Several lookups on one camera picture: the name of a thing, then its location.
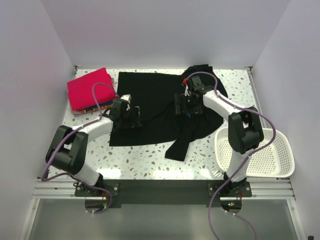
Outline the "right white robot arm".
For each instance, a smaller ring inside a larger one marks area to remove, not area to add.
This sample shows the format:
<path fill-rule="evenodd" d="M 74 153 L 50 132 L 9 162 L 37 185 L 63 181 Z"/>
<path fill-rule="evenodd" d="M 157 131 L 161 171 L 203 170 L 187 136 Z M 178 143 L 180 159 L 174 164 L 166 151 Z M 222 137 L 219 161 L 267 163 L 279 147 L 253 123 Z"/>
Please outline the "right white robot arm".
<path fill-rule="evenodd" d="M 199 115 L 207 108 L 227 121 L 227 139 L 232 154 L 222 189 L 227 196 L 233 197 L 241 190 L 240 183 L 247 178 L 250 157 L 262 149 L 262 115 L 253 106 L 244 107 L 228 99 L 218 90 L 218 79 L 213 79 L 214 85 L 206 86 L 200 72 L 185 78 L 184 93 L 175 95 L 176 113 Z"/>

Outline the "black t shirt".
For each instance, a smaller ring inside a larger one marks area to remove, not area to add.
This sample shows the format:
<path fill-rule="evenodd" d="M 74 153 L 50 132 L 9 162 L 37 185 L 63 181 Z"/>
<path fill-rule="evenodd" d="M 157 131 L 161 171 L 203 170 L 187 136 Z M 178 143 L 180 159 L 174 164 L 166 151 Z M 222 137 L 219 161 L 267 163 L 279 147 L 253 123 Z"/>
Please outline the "black t shirt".
<path fill-rule="evenodd" d="M 183 162 L 191 142 L 210 135 L 224 123 L 224 119 L 209 108 L 200 115 L 175 114 L 174 96 L 184 93 L 183 80 L 195 72 L 201 73 L 199 77 L 205 86 L 217 85 L 222 95 L 228 95 L 213 68 L 207 64 L 190 66 L 181 75 L 120 72 L 117 93 L 131 95 L 132 105 L 140 108 L 142 125 L 111 133 L 110 146 L 173 142 L 165 152 L 165 158 Z"/>

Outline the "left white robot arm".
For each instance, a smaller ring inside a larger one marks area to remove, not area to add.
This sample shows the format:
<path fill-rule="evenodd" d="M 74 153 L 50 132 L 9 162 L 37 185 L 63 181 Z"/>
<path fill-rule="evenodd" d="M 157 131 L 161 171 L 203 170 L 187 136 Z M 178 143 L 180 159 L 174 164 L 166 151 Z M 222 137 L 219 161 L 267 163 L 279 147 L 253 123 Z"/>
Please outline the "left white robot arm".
<path fill-rule="evenodd" d="M 129 94 L 115 98 L 111 107 L 92 121 L 76 126 L 59 126 L 45 156 L 41 180 L 47 182 L 61 176 L 46 178 L 49 167 L 53 166 L 64 171 L 63 175 L 85 185 L 92 196 L 99 196 L 104 190 L 103 176 L 86 163 L 88 143 L 118 130 L 141 126 L 140 107 L 131 104 Z"/>

